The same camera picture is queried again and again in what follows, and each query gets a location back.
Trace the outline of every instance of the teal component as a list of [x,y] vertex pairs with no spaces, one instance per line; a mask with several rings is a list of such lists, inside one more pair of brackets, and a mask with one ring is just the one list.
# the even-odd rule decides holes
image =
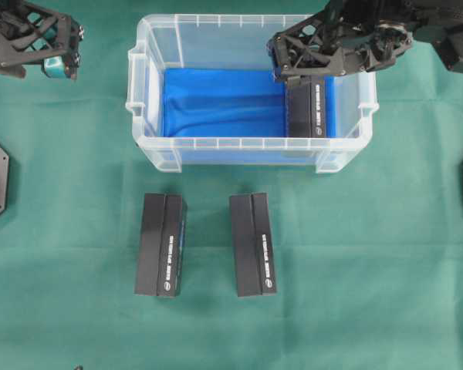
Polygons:
[[46,30],[43,34],[43,38],[46,40],[52,40],[56,37],[56,26],[53,26]]
[[66,79],[65,64],[61,56],[54,56],[45,59],[43,62],[43,70],[45,74],[51,79]]

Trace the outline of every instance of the green fabric surface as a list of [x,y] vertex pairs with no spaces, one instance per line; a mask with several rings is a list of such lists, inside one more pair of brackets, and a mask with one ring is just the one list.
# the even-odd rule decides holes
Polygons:
[[[313,13],[322,1],[38,1],[86,28],[77,82],[0,76],[0,368],[463,369],[463,76],[416,44],[377,75],[342,172],[159,173],[130,134],[127,50],[150,13]],[[267,192],[279,293],[238,299],[228,197]],[[181,296],[133,294],[146,192],[181,193]]]

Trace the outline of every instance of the black rectangular box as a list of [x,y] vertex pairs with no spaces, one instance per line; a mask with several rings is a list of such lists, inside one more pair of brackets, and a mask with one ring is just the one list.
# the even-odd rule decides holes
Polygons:
[[178,294],[184,246],[185,202],[179,195],[146,194],[135,293]]
[[286,90],[288,137],[327,137],[326,81],[323,77],[302,77],[298,86]]
[[239,297],[276,293],[266,193],[230,197]]

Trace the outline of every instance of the blue cloth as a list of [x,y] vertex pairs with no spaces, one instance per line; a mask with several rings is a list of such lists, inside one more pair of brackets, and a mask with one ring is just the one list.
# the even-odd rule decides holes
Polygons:
[[336,137],[336,100],[334,77],[326,77],[326,135]]
[[269,71],[167,69],[162,134],[285,137],[285,84]]

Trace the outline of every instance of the transparent plastic bin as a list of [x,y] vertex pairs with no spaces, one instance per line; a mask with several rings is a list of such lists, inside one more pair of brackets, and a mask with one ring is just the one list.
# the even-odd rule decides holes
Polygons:
[[344,168],[372,138],[379,109],[373,73],[335,79],[335,139],[161,137],[167,68],[271,70],[267,41],[308,15],[149,15],[129,51],[127,109],[132,135],[163,172],[184,164],[313,165],[317,173]]

